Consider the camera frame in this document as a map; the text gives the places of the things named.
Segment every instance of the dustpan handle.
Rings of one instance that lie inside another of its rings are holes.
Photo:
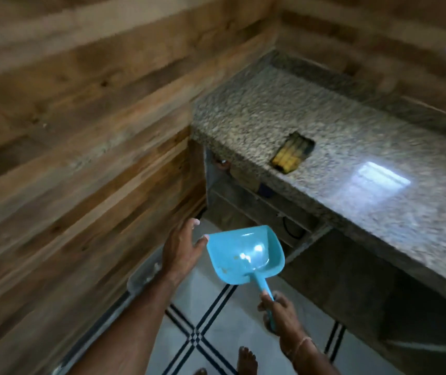
[[[266,291],[269,295],[272,301],[274,301],[273,295],[271,294],[270,288],[268,287],[268,283],[266,282],[266,279],[258,274],[254,274],[254,279],[256,280],[256,284],[259,287],[259,290],[261,292]],[[271,315],[271,310],[267,310],[266,313],[268,313],[268,318],[270,319],[270,328],[273,332],[276,332],[275,330],[275,321],[273,320],[273,316]]]

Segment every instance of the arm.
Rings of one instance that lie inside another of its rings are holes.
[[[194,218],[171,231],[163,249],[163,268],[142,293],[89,348],[71,375],[143,375],[149,364],[165,309],[206,247],[205,235],[192,246]]]
[[[282,293],[274,292],[275,301],[267,293],[261,295],[259,311],[270,310],[275,321],[280,347],[289,358],[299,375],[339,375],[326,355],[318,351],[308,334],[299,322],[296,310]],[[271,332],[268,315],[264,315],[264,324]]]

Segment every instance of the hand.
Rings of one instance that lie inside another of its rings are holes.
[[[275,331],[273,332],[271,330],[268,314],[264,314],[263,316],[264,325],[271,333],[279,336],[282,352],[292,360],[290,356],[294,354],[294,351],[308,335],[297,319],[296,310],[292,302],[281,292],[273,292],[273,297],[275,301],[271,300],[268,293],[263,292],[260,295],[261,302],[257,306],[257,310],[260,312],[271,311],[271,315],[275,321]]]
[[[192,246],[194,227],[200,223],[196,218],[189,218],[181,226],[171,230],[164,244],[161,274],[169,278],[175,286],[195,267],[209,242],[209,236],[204,234],[195,246]]]

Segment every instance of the blue dustpan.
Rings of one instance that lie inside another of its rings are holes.
[[[216,274],[225,283],[244,284],[254,280],[260,291],[265,290],[273,299],[265,279],[282,271],[285,257],[270,227],[210,234],[207,251]]]

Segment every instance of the wooden wall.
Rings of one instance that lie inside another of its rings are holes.
[[[277,48],[446,112],[446,0],[285,0]]]
[[[0,374],[44,374],[205,204],[190,103],[275,0],[0,0]]]

